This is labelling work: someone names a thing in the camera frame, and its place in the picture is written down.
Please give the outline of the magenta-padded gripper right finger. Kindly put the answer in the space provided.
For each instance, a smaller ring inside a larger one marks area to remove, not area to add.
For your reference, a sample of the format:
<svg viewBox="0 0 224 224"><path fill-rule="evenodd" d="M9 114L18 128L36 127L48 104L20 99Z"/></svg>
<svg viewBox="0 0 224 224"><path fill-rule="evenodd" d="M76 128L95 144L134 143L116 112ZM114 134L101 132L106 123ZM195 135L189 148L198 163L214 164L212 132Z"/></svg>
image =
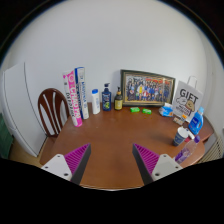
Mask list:
<svg viewBox="0 0 224 224"><path fill-rule="evenodd" d="M145 185L182 169L169 155L158 155L139 144L133 145L132 153Z"/></svg>

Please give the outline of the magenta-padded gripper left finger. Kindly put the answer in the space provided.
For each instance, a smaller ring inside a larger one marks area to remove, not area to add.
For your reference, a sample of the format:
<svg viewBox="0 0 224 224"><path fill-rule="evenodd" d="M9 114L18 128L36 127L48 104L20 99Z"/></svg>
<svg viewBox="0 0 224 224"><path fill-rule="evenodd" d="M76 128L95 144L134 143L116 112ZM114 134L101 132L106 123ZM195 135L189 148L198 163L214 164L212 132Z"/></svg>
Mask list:
<svg viewBox="0 0 224 224"><path fill-rule="evenodd" d="M85 144L66 155L56 154L42 169L79 185L91 155L91 145Z"/></svg>

